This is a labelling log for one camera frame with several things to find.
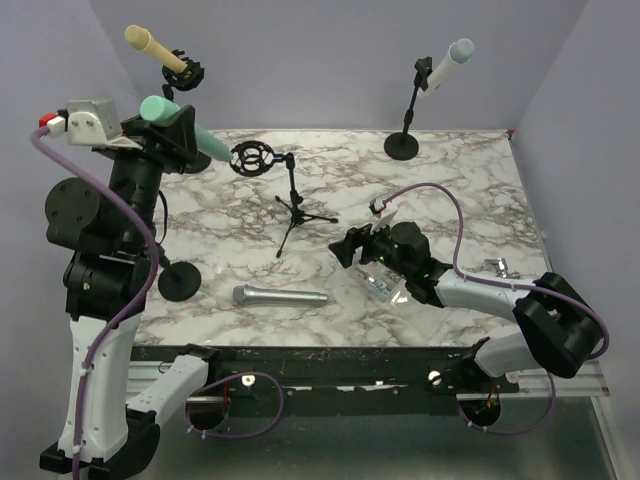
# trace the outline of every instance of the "bolt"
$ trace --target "bolt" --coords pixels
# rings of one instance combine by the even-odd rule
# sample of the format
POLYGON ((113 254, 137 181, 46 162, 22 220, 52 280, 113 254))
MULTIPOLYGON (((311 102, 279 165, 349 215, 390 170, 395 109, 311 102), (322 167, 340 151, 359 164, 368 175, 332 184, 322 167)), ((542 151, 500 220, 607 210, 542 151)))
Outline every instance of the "bolt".
POLYGON ((427 375, 427 379, 429 380, 431 385, 433 385, 434 387, 437 387, 442 383, 442 378, 440 378, 440 372, 438 372, 437 370, 430 371, 429 375, 427 375))
POLYGON ((254 383, 256 383, 256 377, 254 375, 243 375, 242 376, 242 384, 245 387, 250 387, 254 383))

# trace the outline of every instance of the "round black base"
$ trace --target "round black base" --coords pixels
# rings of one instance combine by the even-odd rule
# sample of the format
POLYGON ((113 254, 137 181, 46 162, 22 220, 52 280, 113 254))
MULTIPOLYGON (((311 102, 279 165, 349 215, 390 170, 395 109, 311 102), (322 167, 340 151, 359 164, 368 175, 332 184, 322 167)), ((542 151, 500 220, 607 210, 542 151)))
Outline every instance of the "round black base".
POLYGON ((400 143, 402 132, 392 133, 384 141, 384 151, 394 160, 411 160, 418 154, 418 141, 407 134, 404 143, 400 143))
POLYGON ((189 262, 172 263, 158 278, 160 295, 170 302, 184 302, 193 297, 202 283, 202 275, 189 262))
POLYGON ((196 163, 187 165, 184 168, 184 173, 200 173, 211 165, 211 157, 207 157, 204 153, 198 152, 198 160, 196 163))

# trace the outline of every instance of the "microphone tripod stand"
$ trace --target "microphone tripod stand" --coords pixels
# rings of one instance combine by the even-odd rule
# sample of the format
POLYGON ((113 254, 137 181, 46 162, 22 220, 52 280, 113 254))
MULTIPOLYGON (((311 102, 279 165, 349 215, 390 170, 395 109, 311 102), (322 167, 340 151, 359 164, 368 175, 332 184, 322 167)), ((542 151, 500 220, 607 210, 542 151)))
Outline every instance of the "microphone tripod stand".
POLYGON ((289 191, 289 199, 291 200, 291 205, 289 205, 287 202, 282 200, 278 195, 276 195, 276 202, 281 203, 282 205, 287 207, 287 210, 289 210, 289 212, 291 213, 291 223, 289 223, 289 228, 287 229, 287 232, 284 234, 284 239, 282 240, 282 245, 280 245, 280 248, 276 253, 276 258, 280 258, 282 256, 282 249, 284 248, 284 244, 287 243, 287 238, 289 238, 289 234, 291 233, 291 230, 293 230, 294 228, 299 227, 300 225, 304 225, 305 223, 310 222, 312 220, 321 220, 324 222, 338 223, 337 218, 323 217, 321 215, 311 215, 305 212, 304 210, 300 209, 300 204, 304 199, 300 196, 300 194, 298 194, 298 191, 296 190, 296 181, 293 176, 293 171, 296 168, 295 158, 292 153, 280 155, 280 157, 282 157, 282 159, 279 159, 276 157, 274 161, 276 162, 284 161, 284 164, 286 165, 287 170, 289 170, 289 184, 291 185, 291 190, 289 191))
POLYGON ((280 248, 276 253, 276 258, 280 258, 282 256, 284 245, 285 243, 287 243, 289 234, 294 228, 304 225, 305 223, 311 222, 313 220, 338 223, 337 218, 312 215, 300 208, 300 204, 304 199, 296 190, 296 181, 294 177, 296 160, 292 153, 276 154, 273 152, 273 149, 269 145, 256 140, 249 140, 236 145, 231 150, 231 153, 237 154, 237 158, 234 157, 229 165, 234 172, 242 175, 243 177, 260 176, 263 173, 271 170, 271 167, 273 167, 273 165, 276 163, 284 163, 287 167, 287 170, 289 170, 289 200, 291 201, 291 205, 282 200, 278 195, 276 195, 275 197, 276 202, 284 205, 291 214, 289 228, 287 228, 287 232, 284 234, 284 239, 282 240, 282 244, 280 245, 280 248))

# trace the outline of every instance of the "silver microphone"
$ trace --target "silver microphone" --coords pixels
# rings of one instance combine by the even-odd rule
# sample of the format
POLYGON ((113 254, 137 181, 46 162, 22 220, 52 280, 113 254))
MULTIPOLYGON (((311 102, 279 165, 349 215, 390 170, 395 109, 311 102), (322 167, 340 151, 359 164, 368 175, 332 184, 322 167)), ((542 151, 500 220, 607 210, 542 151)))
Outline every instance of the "silver microphone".
POLYGON ((233 289, 236 305, 323 305, 329 301, 326 293, 295 292, 238 285, 233 289))

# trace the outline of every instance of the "white marble pattern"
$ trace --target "white marble pattern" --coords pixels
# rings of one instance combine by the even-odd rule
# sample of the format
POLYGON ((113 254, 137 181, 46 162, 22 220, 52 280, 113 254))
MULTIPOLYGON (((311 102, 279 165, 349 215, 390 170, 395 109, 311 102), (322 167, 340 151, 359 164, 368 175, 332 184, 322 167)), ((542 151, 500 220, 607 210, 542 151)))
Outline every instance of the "white marble pattern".
MULTIPOLYGON (((166 176, 172 260, 202 272, 200 291, 184 303, 162 299, 154 288, 138 330, 138 344, 288 346, 470 345, 517 327, 477 312, 409 302, 386 305, 370 296, 327 249, 351 226, 369 223, 373 197, 418 181, 450 188, 462 204, 465 235, 461 266, 484 270, 488 257, 504 256, 513 270, 538 277, 545 270, 534 223, 504 132, 417 132, 419 157, 389 159, 388 133, 353 131, 229 131, 233 146, 255 139, 296 156, 296 181, 310 213, 339 216, 340 223, 311 222, 295 229, 280 259, 276 250, 288 212, 273 197, 288 198, 284 165, 258 178, 214 163, 204 173, 166 176), (231 300, 234 286, 327 292, 323 307, 246 307, 231 300)), ((452 257, 457 221, 450 201, 436 190, 410 192, 396 202, 397 219, 414 220, 429 237, 433 255, 452 257)))

